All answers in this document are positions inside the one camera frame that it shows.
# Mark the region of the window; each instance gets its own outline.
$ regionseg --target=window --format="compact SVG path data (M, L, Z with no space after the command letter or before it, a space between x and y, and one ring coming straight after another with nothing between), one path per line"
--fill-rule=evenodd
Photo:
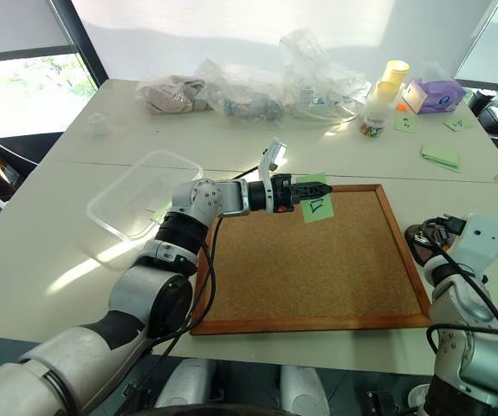
M0 137L64 131L95 91L75 54L0 61Z

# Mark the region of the plastic bottle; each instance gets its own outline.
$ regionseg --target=plastic bottle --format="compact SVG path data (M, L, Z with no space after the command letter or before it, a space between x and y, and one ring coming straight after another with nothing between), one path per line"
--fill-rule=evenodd
M395 82L380 81L362 111L360 132L366 137L378 137L385 128L385 121L393 111L393 101L399 85Z

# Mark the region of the black cable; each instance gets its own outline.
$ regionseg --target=black cable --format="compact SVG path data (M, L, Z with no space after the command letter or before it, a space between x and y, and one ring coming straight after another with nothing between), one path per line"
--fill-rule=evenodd
M258 169L258 166L251 167L250 169L248 169L248 171L245 171L243 173L239 173L237 176L234 176L233 179L240 179L243 176L248 175L251 172L254 172L256 169Z
M202 321L206 317L206 314L208 314L208 311L210 310L211 304L214 302L214 296L216 295L216 272L214 271L214 264L212 262L212 257L210 256L208 246L206 245L206 243L203 243L202 249L203 249L203 252L206 256L206 261L208 262L208 268L209 268L209 273L207 274L206 278L208 278L208 275L210 275L210 278L212 281L212 292L210 293L210 299L208 301L208 304L206 305L206 308L204 309L204 312L198 317L196 323L193 322L191 325L187 325L190 318L189 319L186 318L184 321L184 324L182 325L182 327L178 331L176 331L170 335L167 335L166 337L158 338L155 341L156 343L161 343L161 342L165 342L165 341L168 341L168 340L173 338L173 341L170 342L170 345L168 345L168 347L165 349L164 353L162 353L162 355L159 356L156 363L154 363L154 365L151 367L151 369L137 383L137 386L135 387L134 392L131 392L126 397L126 399L121 404L121 406L118 408L118 410L116 411L115 414L120 414L120 412L123 412L126 409L126 407L129 406L129 404L132 402L133 398L137 395L137 393L143 388L143 386L146 384L146 382L150 379L151 375L162 365L162 362L164 362L164 360L166 358L168 358L168 355L170 355L170 352L173 350L173 348L178 343L181 335L183 335L185 332L191 330L191 328L197 326L200 323L200 321ZM198 294L202 295L203 292L204 292L204 285L201 286ZM197 303L193 302L190 314L195 310L196 307L197 307Z
M251 167L248 169L248 171L245 171L237 176L235 176L233 179L240 179L243 176L255 171L258 169L258 166ZM170 355L170 352L173 350L173 348L176 346L176 344L179 341L179 338L181 335L185 334L186 332L189 332L191 329L195 328L209 313L210 308L212 307L212 303L214 302L214 298L216 297L216 271L214 270L214 257L216 255L216 247L217 247L217 236L218 232L220 231L220 226L222 225L223 222L223 217L220 217L217 220L216 223L216 228L214 229L214 233L212 235L212 246L211 246L211 253L209 253L208 245L203 242L202 244L202 250L203 253L206 257L206 262L208 263L208 272L206 273L206 277L204 278L203 284L200 287L200 290L196 294L193 304L191 305L191 309L187 316L185 317L183 325L175 332L172 334L169 334L164 337L160 337L155 342L153 345L159 344L161 342L169 341L170 339L173 339L172 342L170 342L170 345L166 348L164 353L160 355L154 366L151 367L151 369L145 374L145 376L141 379L141 381L137 384L135 387L135 391L131 392L124 402L121 404L121 406L118 408L115 414L120 414L123 412L126 407L131 403L133 398L137 395L137 393L142 389L142 387L146 384L146 382L150 379L151 375L156 371L161 365L162 362ZM206 285L208 284L208 280L210 277L210 284L211 284L211 291L210 291L210 297L208 302L206 303L206 306L204 307L203 313L191 324L189 324L189 321L191 320L198 304L200 303L202 299L202 295L204 293L204 290L206 289Z
M218 232L218 225L216 226L216 229L214 231L214 237L216 241L216 235ZM212 307L212 303L214 302L214 298L216 297L216 272L214 271L214 263L213 263L213 258L208 252L208 246L206 244L203 244L202 246L203 252L206 256L206 261L208 263L208 273L206 274L206 278L204 279L203 284L200 287L200 290L197 293L197 298L193 302L191 306L191 310L189 311L189 314L185 317L184 325L180 327L177 331L172 332L171 334L168 334L166 336L162 336L155 340L154 344L160 344L162 342L166 342L172 338L179 337L189 331L191 331L193 328L195 328L210 312L210 308ZM208 302L206 303L206 306L204 307L204 310L202 314L191 324L189 324L189 321L191 320L198 304L200 303L200 300L202 298L202 294L204 293L204 289L206 287L206 283L208 282L208 277L210 276L210 282L211 282L211 291L210 291L210 297L208 299Z
M459 323L434 323L425 332L425 336L430 344L431 349L437 354L437 346L433 341L433 333L439 329L456 329L461 331L476 332L481 334L498 335L498 328L470 327Z
M415 414L418 411L418 406L409 407L407 409L403 409L397 413L397 416L406 416L408 414Z
M435 241L435 239L433 239L430 235L428 235L428 233L426 232L426 228L430 224L438 224L438 219L437 218L430 218L430 219L426 219L422 223L422 225L420 226L420 229L421 229L422 234L424 235L424 237L430 242L432 248L438 254L440 254L441 256L443 256L443 258L447 261L447 263L449 263L450 265L452 265L456 269L456 271L458 272L458 274L460 276L462 276L462 278L464 279L464 281L468 285L470 285L472 287L472 289L477 293L477 295L485 302L485 304L491 310L491 313L493 314L493 316L495 317L495 319L498 322L498 309L493 304L493 302L491 302L491 299L489 299L489 297L479 288L479 286L474 282L474 279L472 277L470 277L469 274L466 273L460 267L460 264L457 263L455 260L453 260L453 258L449 255L449 253L447 253L445 250L443 250L443 248L441 246L439 246L439 244L437 243L437 241ZM445 329L457 329L457 330L463 330L463 331L469 331L469 332L477 332L477 333L483 333L483 334L495 334L495 335L498 335L498 328L471 327L471 326L468 326L468 325L452 324L452 323L438 323L438 324L434 324L434 325L431 325L427 329L427 331L426 331L426 337L427 337L428 343L431 346L431 349L433 350L433 352L435 354L437 354L437 346L436 346L435 342L433 341L432 335L433 335L434 331L436 331L438 329L442 329L442 328L445 328Z

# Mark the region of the green sticky note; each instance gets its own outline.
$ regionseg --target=green sticky note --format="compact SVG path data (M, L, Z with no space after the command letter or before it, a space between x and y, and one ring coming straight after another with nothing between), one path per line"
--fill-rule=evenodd
M433 163L434 165L438 165L438 166L444 167L445 169L449 169L450 171L460 173L460 167L453 167L453 166L445 165L444 163L437 162L433 159L428 159L428 160L431 163Z
M307 182L321 182L322 184L326 184L326 174L316 173L314 175L301 176L297 178L298 184ZM332 197L330 195L317 199L301 201L301 208L305 223L312 223L313 221L333 217Z
M461 130L466 130L467 128L472 127L472 122L469 119L456 115L451 115L443 122L443 124L455 132L460 132Z
M460 155L454 150L430 143L422 146L422 156L438 166L460 172Z
M416 117L410 114L397 114L395 116L395 130L405 133L416 132Z
M152 215L151 215L151 220L152 221L159 221L162 219L162 217L167 213L168 208L171 206L171 198L168 200L167 204L160 208L159 210L156 210Z

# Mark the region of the green foliage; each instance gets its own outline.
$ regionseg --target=green foliage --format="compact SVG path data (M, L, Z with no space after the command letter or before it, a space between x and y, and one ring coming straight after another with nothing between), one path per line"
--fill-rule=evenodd
M90 74L77 55L43 56L17 61L17 68L7 82L26 88L26 95L58 88L89 98L96 91Z

